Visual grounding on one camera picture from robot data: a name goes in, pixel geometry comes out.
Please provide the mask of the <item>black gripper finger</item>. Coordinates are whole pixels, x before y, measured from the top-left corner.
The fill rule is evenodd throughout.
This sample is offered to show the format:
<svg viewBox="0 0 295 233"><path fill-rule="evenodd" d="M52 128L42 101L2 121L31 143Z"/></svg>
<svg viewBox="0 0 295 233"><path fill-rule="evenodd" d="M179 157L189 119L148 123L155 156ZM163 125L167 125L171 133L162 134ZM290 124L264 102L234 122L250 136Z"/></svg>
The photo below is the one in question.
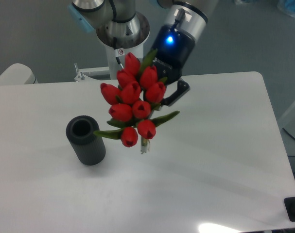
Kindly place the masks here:
<svg viewBox="0 0 295 233"><path fill-rule="evenodd" d="M190 85L184 80L177 81L177 89L169 97L164 98L161 101L163 106L172 106L176 103L183 95L185 95L190 90Z"/></svg>

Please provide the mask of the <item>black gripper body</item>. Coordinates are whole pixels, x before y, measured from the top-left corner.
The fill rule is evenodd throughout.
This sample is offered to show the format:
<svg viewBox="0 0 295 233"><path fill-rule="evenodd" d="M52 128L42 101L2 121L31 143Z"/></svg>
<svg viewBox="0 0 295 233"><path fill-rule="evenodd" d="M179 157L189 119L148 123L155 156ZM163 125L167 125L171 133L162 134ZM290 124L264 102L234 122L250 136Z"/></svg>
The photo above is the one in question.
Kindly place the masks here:
<svg viewBox="0 0 295 233"><path fill-rule="evenodd" d="M171 31L169 25L162 26L152 45L152 50L157 50L152 65L158 78L167 77L166 85L176 82L194 46L195 40L189 35L176 29Z"/></svg>

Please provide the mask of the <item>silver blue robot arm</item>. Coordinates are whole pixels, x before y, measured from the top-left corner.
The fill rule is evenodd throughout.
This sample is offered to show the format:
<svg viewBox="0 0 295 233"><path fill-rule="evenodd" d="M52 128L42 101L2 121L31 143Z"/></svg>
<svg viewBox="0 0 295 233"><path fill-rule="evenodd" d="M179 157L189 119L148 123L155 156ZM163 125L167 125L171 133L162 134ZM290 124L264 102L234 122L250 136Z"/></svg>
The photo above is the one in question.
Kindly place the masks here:
<svg viewBox="0 0 295 233"><path fill-rule="evenodd" d="M218 2L158 0L156 3L169 11L152 45L157 50L152 63L159 78L168 78L166 85L177 83L177 90L161 102L171 106L190 89L181 78L182 69ZM108 74L115 80L117 71L124 67L127 53L144 58L143 44L149 37L150 25L136 10L134 0L73 0L68 11L82 30L96 32L108 62L107 68L77 69L77 75Z"/></svg>

